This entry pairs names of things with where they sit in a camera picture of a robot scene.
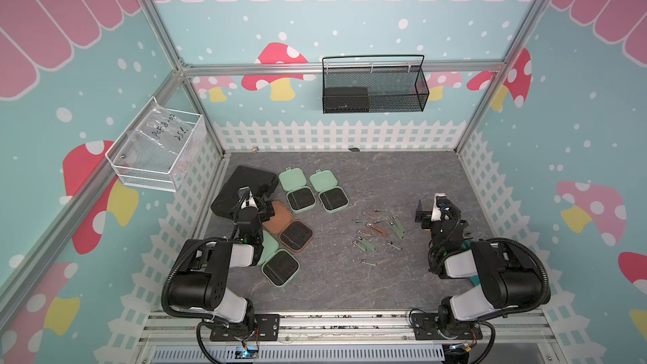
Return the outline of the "large green nail clipper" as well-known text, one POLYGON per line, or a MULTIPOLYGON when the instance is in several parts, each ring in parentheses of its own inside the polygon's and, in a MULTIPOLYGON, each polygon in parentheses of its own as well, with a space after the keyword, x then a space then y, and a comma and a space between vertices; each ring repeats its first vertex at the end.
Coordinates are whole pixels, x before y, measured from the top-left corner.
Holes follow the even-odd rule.
POLYGON ((390 225, 391 229, 394 231, 394 233, 400 239, 404 239, 406 232, 405 232, 405 229, 404 229, 404 226, 403 226, 402 222, 400 222, 400 220, 397 217, 395 217, 395 216, 390 217, 389 225, 390 225))

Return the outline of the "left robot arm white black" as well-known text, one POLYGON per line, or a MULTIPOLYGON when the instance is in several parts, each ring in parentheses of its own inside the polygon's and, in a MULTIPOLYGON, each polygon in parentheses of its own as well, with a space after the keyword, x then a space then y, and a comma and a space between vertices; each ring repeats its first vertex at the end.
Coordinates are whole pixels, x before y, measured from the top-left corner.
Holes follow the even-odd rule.
POLYGON ((243 340, 258 331, 253 303, 227 287, 232 268, 257 266, 264 252, 263 222, 271 204, 249 187, 238 190, 231 210, 231 238, 190 239, 183 245, 161 293, 163 311, 175 318, 199 319, 212 329, 221 326, 243 340))

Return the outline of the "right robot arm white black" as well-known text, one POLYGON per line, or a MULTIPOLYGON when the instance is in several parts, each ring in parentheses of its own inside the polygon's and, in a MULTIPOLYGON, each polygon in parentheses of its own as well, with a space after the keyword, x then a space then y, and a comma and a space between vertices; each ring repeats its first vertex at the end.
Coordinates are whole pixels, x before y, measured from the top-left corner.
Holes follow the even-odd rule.
POLYGON ((477 334, 485 321, 527 313, 550 301, 549 274, 541 259, 524 244, 507 238, 472 241, 464 235, 468 222, 443 193, 432 209, 416 207, 414 220, 431 234, 429 272, 443 280, 479 283, 460 295, 443 298, 437 313, 412 325, 451 340, 477 334))

